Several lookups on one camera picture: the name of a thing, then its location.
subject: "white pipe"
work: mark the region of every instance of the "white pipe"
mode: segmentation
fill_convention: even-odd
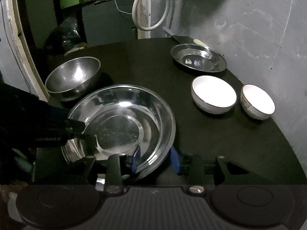
[[[153,25],[151,27],[142,27],[139,24],[139,22],[138,22],[138,11],[137,11],[137,8],[138,8],[139,1],[140,0],[135,0],[134,3],[133,3],[133,7],[132,7],[132,19],[133,19],[133,22],[136,25],[136,27],[139,30],[142,30],[142,31],[151,31],[151,30],[154,30],[157,27],[159,27],[164,22],[164,20],[167,17],[167,14],[168,14],[168,11],[169,11],[169,8],[170,8],[170,1],[171,0],[166,0],[165,11],[164,11],[164,14],[163,14],[162,18],[160,19],[160,21],[158,21],[157,24],[155,24],[155,25]]]

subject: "ceramic bowl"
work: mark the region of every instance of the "ceramic bowl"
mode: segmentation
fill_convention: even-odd
[[[203,111],[222,114],[229,111],[237,101],[234,89],[225,81],[214,76],[199,76],[191,85],[194,102]]]
[[[244,85],[240,95],[241,105],[248,116],[264,120],[275,112],[272,98],[255,85]]]

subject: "white cable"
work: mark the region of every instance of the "white cable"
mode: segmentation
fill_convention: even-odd
[[[142,30],[142,31],[151,31],[151,30],[154,30],[155,28],[159,27],[167,17],[171,0],[166,0],[165,11],[164,11],[162,18],[160,19],[160,21],[158,21],[155,25],[153,25],[151,27],[142,27],[141,25],[139,25],[138,11],[137,11],[139,1],[140,0],[135,0],[134,3],[133,3],[133,7],[132,7],[132,19],[133,19],[133,22],[136,25],[136,27],[139,30]]]
[[[122,12],[122,13],[125,13],[125,14],[132,15],[132,13],[128,13],[128,12],[119,10],[119,8],[118,8],[118,6],[117,6],[117,3],[116,3],[116,0],[114,0],[114,1],[115,1],[116,8],[117,8],[117,10],[118,10],[119,12]]]

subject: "electrical wire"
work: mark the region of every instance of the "electrical wire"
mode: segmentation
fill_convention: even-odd
[[[139,1],[140,0],[135,0],[134,3],[133,3],[133,7],[132,7],[132,19],[133,19],[133,22],[134,22],[135,26],[139,30],[142,30],[142,31],[151,31],[151,30],[154,30],[157,27],[159,27],[164,22],[164,20],[167,17],[167,14],[169,12],[169,7],[170,7],[170,1],[171,0],[166,0],[165,11],[164,11],[164,14],[163,14],[162,18],[160,19],[160,21],[158,21],[155,25],[153,25],[151,27],[142,27],[139,24],[139,22],[138,22],[138,11],[137,11],[137,8],[138,8]]]
[[[116,3],[116,0],[114,0],[114,1],[115,1],[116,8],[117,8],[117,10],[118,10],[119,12],[122,12],[122,13],[125,13],[125,14],[132,15],[132,13],[128,13],[128,12],[119,10],[119,8],[118,8],[118,6],[117,6],[117,3]]]
[[[27,85],[27,88],[28,88],[28,90],[29,90],[29,93],[31,93],[30,84],[29,84],[29,82],[27,81],[25,75],[24,75],[23,72],[22,72],[21,66],[19,65],[19,62],[18,62],[18,60],[17,60],[17,57],[16,57],[16,55],[15,55],[15,53],[14,53],[14,51],[13,51],[13,48],[12,48],[11,43],[10,43],[10,41],[9,41],[9,38],[8,38],[8,36],[7,36],[7,30],[6,30],[6,27],[5,27],[5,20],[4,20],[4,13],[3,13],[3,6],[2,6],[2,2],[1,2],[1,1],[0,1],[0,4],[1,4],[3,28],[4,28],[5,36],[6,36],[6,38],[7,38],[7,42],[8,42],[8,44],[9,44],[9,46],[10,46],[10,49],[11,49],[13,55],[14,55],[15,61],[16,61],[17,66],[18,66],[18,69],[19,69],[19,71],[20,71],[20,73],[21,73],[23,79],[25,80],[25,83],[26,83],[26,85]]]

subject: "black tabletop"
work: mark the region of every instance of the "black tabletop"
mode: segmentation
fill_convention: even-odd
[[[158,93],[175,115],[174,146],[182,153],[200,154],[209,160],[224,155],[278,183],[305,184],[306,177],[295,153],[271,118],[249,118],[239,99],[231,111],[222,115],[207,114],[197,107],[191,96],[191,82],[203,73],[191,73],[176,64],[170,55],[174,45],[171,38],[108,44],[59,56],[58,64],[94,56],[101,61],[103,78],[108,79],[105,83],[140,85]],[[228,82],[239,97],[242,83],[230,71],[217,76]],[[182,182],[168,164],[147,179],[152,184]]]

